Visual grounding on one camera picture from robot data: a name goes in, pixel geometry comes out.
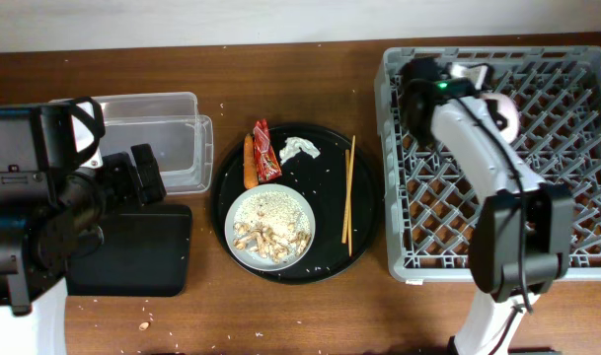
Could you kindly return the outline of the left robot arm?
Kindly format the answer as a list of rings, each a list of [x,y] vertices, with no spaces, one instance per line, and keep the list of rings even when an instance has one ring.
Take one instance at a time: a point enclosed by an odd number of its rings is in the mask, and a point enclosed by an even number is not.
[[[66,274],[100,221],[166,195],[152,148],[102,157],[90,97],[0,106],[0,354],[64,354]]]

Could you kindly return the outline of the grey plate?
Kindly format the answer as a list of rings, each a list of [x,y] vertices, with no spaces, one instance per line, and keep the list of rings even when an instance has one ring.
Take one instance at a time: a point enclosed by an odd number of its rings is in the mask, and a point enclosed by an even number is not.
[[[309,253],[316,220],[302,194],[281,184],[263,184],[239,195],[224,221],[231,254],[244,266],[274,272]]]

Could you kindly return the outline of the black rectangular tray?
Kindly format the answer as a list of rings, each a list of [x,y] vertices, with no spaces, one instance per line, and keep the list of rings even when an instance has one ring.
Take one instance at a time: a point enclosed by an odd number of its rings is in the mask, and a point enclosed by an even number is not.
[[[190,208],[154,204],[110,215],[80,238],[66,275],[71,296],[174,297],[185,288]]]

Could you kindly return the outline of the round black tray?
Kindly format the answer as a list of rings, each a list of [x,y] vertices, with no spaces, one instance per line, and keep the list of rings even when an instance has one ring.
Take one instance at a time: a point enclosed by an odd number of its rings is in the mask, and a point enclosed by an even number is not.
[[[281,165],[275,182],[294,189],[311,206],[317,222],[309,253],[290,268],[263,272],[243,268],[267,281],[303,285],[334,277],[351,267],[374,242],[380,222],[380,183],[377,173],[355,143],[352,181],[352,256],[340,242],[345,198],[344,151],[351,141],[329,128],[309,123],[288,123],[269,130],[272,145],[280,150],[289,137],[308,139],[321,151],[315,159],[300,153]]]

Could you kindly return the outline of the rice and peanut shells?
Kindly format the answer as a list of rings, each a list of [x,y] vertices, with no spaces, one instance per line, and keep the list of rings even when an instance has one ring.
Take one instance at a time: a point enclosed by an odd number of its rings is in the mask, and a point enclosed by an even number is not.
[[[255,261],[282,266],[302,256],[313,240],[312,222],[284,191],[245,197],[231,215],[231,246]]]

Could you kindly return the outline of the orange carrot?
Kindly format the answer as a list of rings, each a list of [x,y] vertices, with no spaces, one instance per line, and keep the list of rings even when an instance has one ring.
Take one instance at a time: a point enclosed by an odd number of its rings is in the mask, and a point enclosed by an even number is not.
[[[247,134],[244,139],[244,187],[251,189],[259,184],[258,171],[254,158],[254,139]]]

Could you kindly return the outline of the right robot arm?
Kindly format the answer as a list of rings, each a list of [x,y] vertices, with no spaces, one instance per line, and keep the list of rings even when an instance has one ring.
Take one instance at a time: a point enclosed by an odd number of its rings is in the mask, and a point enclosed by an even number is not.
[[[400,74],[402,123],[420,145],[449,151],[481,206],[468,249],[477,292],[447,350],[506,354],[522,318],[568,270],[574,199],[512,148],[519,111],[487,90],[487,65],[442,67],[422,57]]]

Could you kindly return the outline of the white tissue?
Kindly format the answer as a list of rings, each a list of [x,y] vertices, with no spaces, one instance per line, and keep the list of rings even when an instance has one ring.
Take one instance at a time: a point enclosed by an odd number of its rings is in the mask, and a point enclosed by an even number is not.
[[[285,140],[285,146],[279,151],[280,164],[284,165],[299,153],[306,153],[313,159],[321,155],[319,149],[310,140],[300,137],[289,137]]]

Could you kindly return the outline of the red snack wrapper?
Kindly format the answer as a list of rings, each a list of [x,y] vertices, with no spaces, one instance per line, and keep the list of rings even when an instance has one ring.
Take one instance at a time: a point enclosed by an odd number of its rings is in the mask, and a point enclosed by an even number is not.
[[[265,119],[258,120],[253,129],[254,158],[259,183],[266,183],[282,176],[276,159],[268,125]]]

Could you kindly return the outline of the clear plastic bin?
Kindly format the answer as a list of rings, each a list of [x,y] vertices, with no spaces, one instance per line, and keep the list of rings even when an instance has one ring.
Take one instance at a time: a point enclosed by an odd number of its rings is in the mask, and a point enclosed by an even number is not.
[[[95,97],[106,134],[100,154],[130,153],[149,144],[170,195],[205,192],[211,184],[213,126],[191,92]]]

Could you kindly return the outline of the grey dishwasher rack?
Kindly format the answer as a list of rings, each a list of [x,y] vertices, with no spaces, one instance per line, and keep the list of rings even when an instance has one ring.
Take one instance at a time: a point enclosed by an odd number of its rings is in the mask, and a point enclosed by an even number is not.
[[[441,67],[485,64],[488,88],[514,100],[512,146],[575,200],[569,281],[601,281],[601,47],[393,47],[374,79],[383,153],[388,269],[398,281],[468,282],[467,251],[480,207],[444,148],[421,147],[401,124],[401,69],[431,57]]]

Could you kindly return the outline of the wooden chopstick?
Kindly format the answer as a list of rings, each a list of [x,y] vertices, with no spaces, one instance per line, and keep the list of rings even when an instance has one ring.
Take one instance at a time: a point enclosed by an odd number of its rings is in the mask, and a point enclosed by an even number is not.
[[[343,216],[343,227],[342,227],[342,237],[341,242],[343,244],[347,243],[348,239],[348,220],[349,220],[349,162],[350,162],[350,151],[344,151],[344,161],[345,161],[345,198],[344,198],[344,216]]]
[[[353,181],[353,170],[354,170],[354,153],[355,153],[356,137],[353,135],[350,148],[350,162],[349,162],[349,220],[348,220],[348,239],[347,239],[347,251],[348,256],[352,256],[352,181]]]

